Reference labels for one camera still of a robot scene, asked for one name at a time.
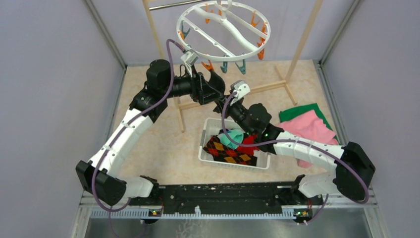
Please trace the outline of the white perforated plastic basket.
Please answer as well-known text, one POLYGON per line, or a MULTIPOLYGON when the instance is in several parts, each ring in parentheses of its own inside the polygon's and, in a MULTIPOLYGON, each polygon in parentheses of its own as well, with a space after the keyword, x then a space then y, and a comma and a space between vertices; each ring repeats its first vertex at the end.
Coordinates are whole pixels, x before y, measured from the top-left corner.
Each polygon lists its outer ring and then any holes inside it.
POLYGON ((198 158, 207 165, 258 172, 270 165, 270 155, 257 147, 234 146, 223 134, 221 119, 214 118, 205 121, 198 158))

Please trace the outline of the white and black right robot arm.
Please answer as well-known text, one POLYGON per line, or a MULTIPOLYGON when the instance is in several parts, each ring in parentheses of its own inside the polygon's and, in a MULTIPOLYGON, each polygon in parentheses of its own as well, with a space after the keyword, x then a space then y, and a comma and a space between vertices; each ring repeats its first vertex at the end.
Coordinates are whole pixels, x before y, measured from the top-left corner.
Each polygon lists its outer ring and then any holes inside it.
POLYGON ((330 145, 305 139, 271 124, 271 115, 261 103, 247 109, 241 101, 232 104, 231 100, 224 96, 215 101, 214 112, 221 114, 224 132, 227 132, 225 119, 231 117, 248 135, 256 137, 250 147, 273 155, 294 157, 326 170, 296 178, 297 187, 290 191, 294 203, 304 204, 311 197, 330 193, 340 193, 359 204, 368 202, 368 187, 375 166, 361 145, 352 141, 346 145, 330 145))

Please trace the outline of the black argyle sock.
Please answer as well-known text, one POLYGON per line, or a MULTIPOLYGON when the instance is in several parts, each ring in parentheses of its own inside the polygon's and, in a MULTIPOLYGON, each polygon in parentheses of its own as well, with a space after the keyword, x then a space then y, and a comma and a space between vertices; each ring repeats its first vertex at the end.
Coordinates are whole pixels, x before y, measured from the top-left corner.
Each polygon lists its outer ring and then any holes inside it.
POLYGON ((230 149, 223 144, 216 135, 213 135, 210 140, 205 144, 203 150, 210 154, 214 161, 224 162, 246 166, 257 166, 258 158, 253 155, 247 155, 236 151, 236 149, 230 149))

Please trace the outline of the teal patterned sock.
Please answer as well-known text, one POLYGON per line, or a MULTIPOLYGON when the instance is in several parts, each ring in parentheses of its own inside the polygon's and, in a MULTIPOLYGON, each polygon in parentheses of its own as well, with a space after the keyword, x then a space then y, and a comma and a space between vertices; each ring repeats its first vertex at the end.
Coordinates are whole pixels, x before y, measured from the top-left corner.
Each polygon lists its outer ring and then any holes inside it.
POLYGON ((224 146, 230 148, 230 149, 237 149, 239 147, 238 143, 241 144, 243 142, 243 139, 244 139, 243 131, 240 130, 240 129, 232 129, 232 130, 228 130, 227 134, 237 144, 233 143, 226 136, 226 134, 223 132, 223 130, 221 130, 221 133, 217 136, 217 138, 220 140, 220 143, 223 144, 224 146))

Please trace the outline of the white round sock hanger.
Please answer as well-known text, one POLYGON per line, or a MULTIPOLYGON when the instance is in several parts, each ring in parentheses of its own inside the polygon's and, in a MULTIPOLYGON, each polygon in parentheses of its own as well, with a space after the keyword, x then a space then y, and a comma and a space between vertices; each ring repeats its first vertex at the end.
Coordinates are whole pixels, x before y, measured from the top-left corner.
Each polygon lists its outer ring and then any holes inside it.
POLYGON ((262 59, 272 27, 261 11, 233 0, 207 0, 180 14, 180 43, 212 61, 262 59))

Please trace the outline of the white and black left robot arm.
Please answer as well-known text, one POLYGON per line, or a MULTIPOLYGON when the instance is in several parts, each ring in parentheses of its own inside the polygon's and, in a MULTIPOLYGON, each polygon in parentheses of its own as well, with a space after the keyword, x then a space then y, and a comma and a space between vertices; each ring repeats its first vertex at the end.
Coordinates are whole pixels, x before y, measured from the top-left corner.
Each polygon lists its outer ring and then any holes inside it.
POLYGON ((209 80, 194 67, 191 70, 175 76, 169 61, 151 62, 143 89, 134 96, 112 136, 88 161, 81 160, 76 165, 83 189, 105 210, 114 212, 113 206, 123 198, 140 197, 147 205, 158 201, 155 180, 146 176, 134 179, 117 176, 138 139, 167 108, 168 98, 189 95, 194 102, 205 105, 224 97, 225 82, 214 70, 210 71, 209 80))

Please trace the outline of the red sock with cat face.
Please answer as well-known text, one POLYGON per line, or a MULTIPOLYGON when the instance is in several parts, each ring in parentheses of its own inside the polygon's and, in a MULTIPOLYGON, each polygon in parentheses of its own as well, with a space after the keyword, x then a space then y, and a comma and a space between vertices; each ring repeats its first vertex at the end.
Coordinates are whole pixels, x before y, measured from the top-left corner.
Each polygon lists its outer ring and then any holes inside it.
MULTIPOLYGON (((244 145, 254 144, 254 141, 256 138, 257 138, 257 135, 247 135, 246 137, 244 137, 242 144, 244 145)), ((260 151, 260 148, 258 148, 257 146, 238 146, 236 148, 236 151, 253 156, 255 151, 260 151)))

